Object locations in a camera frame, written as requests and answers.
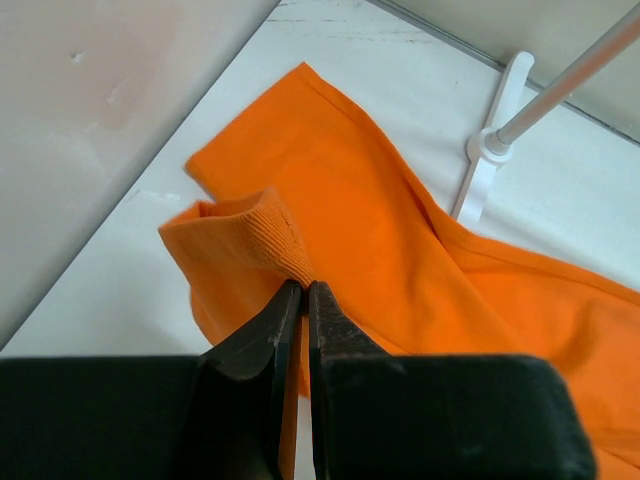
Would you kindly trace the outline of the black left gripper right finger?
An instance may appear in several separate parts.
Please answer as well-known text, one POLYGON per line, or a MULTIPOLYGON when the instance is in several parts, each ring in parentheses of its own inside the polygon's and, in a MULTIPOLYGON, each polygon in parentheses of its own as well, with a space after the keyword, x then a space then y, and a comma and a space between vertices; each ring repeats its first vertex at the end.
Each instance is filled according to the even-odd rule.
POLYGON ((394 356, 309 290, 313 461, 320 479, 593 479, 567 386, 520 354, 394 356))

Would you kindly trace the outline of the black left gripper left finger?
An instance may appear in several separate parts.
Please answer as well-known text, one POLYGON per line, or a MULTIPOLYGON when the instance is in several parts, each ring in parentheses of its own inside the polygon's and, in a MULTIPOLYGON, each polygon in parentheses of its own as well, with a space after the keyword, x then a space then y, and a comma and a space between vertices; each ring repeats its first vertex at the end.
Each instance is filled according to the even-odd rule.
POLYGON ((301 286, 197 356, 5 358, 5 479, 290 479, 301 286))

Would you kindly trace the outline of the orange trousers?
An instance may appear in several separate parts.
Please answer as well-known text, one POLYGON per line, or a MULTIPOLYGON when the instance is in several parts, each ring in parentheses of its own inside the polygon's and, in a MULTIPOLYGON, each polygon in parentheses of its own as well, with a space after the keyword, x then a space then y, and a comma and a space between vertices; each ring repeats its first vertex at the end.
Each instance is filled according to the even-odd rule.
POLYGON ((186 165, 161 226, 217 344, 280 285, 328 283, 394 354, 528 353, 567 381, 602 479, 639 475, 639 295, 452 219, 356 103, 301 64, 186 165))

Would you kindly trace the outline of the white clothes rack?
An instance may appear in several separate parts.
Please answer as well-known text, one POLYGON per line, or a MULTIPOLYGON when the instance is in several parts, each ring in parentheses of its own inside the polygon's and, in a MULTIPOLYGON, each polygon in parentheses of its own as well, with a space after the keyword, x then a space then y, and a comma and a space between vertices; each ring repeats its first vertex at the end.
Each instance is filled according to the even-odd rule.
POLYGON ((634 6, 525 106, 520 101, 535 58, 527 51, 515 54, 502 74, 484 128, 466 144, 470 165, 452 217, 467 227, 477 224, 515 141, 638 39, 639 7, 634 6))

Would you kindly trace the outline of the aluminium table edge rail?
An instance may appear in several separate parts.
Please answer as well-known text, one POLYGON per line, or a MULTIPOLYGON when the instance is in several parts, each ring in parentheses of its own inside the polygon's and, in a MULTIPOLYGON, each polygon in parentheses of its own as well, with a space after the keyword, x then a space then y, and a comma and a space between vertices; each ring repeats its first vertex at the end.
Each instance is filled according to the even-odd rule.
MULTIPOLYGON (((472 46, 470 43, 462 40, 456 35, 451 34, 450 32, 443 30, 442 28, 436 26, 433 22, 426 20, 417 14, 411 12, 407 8, 401 6, 395 1, 387 1, 387 0, 375 0, 372 1, 372 4, 376 5, 378 8, 381 8, 396 18, 407 22, 421 31, 424 31, 437 39, 443 41, 449 46, 454 47, 465 55, 470 56, 471 58, 481 62, 482 64, 492 68, 493 70, 502 73, 506 69, 506 63, 502 60, 498 59, 495 56, 489 55, 486 52, 472 46)), ((563 101, 562 105, 573 113, 576 113, 585 119, 594 122, 599 127, 604 128, 608 132, 618 136, 625 141, 628 141, 636 146, 639 145, 639 141, 634 137, 628 135, 627 133, 611 126, 610 124, 602 121, 600 118, 588 113, 586 110, 578 107, 572 101, 569 100, 569 97, 563 101)))

